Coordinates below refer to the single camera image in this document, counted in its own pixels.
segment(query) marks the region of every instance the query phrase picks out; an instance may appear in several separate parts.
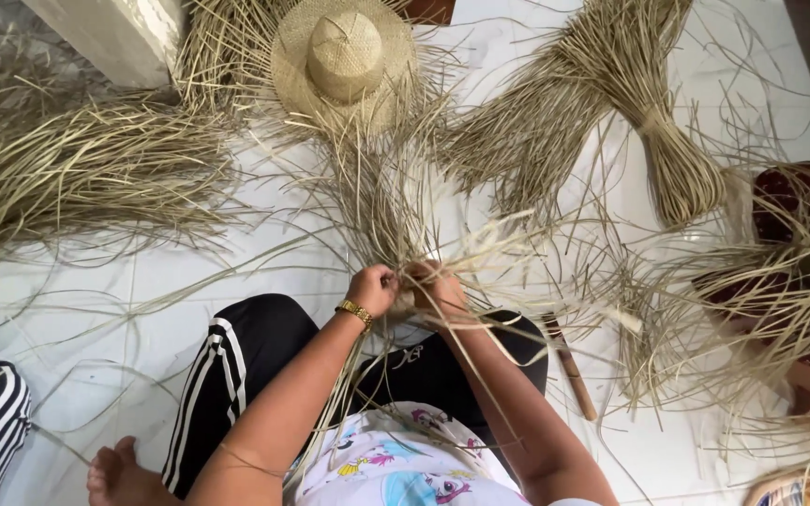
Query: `black pants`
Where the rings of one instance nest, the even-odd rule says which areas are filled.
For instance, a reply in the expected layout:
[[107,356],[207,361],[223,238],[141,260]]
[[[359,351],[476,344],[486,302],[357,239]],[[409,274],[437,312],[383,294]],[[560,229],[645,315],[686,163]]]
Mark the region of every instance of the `black pants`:
[[[518,315],[500,311],[491,317],[511,321]],[[526,318],[512,327],[542,336]],[[162,472],[167,489],[181,500],[186,499],[205,462],[243,409],[318,333],[318,326],[292,298],[268,293],[221,310],[211,320],[208,333],[186,379]],[[521,363],[544,346],[503,330],[497,329],[495,334]],[[367,365],[362,364],[362,371]],[[523,371],[541,393],[546,390],[546,357]],[[376,390],[374,402],[379,405],[393,401],[430,404],[464,423],[487,445],[495,444],[465,374],[439,334],[390,353],[385,367],[377,364],[357,388],[367,394]],[[356,395],[349,412],[363,406],[361,396]],[[510,469],[498,448],[493,451]]]

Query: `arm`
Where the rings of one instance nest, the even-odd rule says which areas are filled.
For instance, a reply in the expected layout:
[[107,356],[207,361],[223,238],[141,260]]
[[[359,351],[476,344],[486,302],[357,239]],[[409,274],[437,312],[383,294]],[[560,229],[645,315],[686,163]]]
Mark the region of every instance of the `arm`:
[[[438,272],[439,267],[422,266],[417,277],[430,275],[428,269]],[[415,289],[419,307],[428,310],[435,307],[434,311],[441,311],[449,320],[469,318],[465,300],[460,284],[451,276],[437,276],[432,283]],[[534,506],[548,506],[555,500],[568,498],[592,500],[602,506],[617,505],[608,480],[592,455],[485,330],[443,330],[442,335],[464,370],[480,410],[520,480],[527,500]],[[498,409],[477,374],[499,403]],[[506,418],[518,440],[509,430]]]
[[[391,271],[373,266],[355,275],[345,298],[377,317],[386,313],[397,290]],[[199,473],[187,503],[281,504],[284,474],[313,430],[364,329],[354,314],[336,313],[243,411]]]

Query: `hat brim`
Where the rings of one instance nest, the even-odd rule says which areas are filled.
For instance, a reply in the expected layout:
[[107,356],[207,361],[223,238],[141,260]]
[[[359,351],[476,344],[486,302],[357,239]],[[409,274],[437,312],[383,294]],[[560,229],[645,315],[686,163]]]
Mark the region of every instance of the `hat brim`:
[[[323,96],[311,81],[306,61],[311,32],[325,15],[356,12],[380,33],[383,77],[377,89],[353,104]],[[287,112],[321,118],[321,122],[360,121],[360,128],[385,130],[396,116],[401,86],[408,86],[417,68],[411,25],[380,0],[302,0],[280,22],[271,49],[271,74],[277,97]]]

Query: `hand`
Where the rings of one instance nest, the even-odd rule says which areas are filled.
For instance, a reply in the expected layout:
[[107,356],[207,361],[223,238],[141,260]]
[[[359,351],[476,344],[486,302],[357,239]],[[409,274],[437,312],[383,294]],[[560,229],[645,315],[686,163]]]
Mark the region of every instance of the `hand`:
[[405,271],[418,282],[413,288],[416,307],[440,317],[467,314],[467,295],[462,290],[461,283],[445,271],[439,262],[415,262]]
[[378,318],[388,311],[398,295],[399,278],[389,267],[377,264],[354,275],[345,298]]

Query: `hat crown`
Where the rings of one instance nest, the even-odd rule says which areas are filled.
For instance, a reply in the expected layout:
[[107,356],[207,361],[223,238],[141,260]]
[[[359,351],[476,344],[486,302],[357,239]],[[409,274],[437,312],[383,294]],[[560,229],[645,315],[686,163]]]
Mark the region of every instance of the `hat crown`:
[[357,102],[383,79],[383,38],[365,15],[325,15],[311,32],[306,65],[323,94],[344,104]]

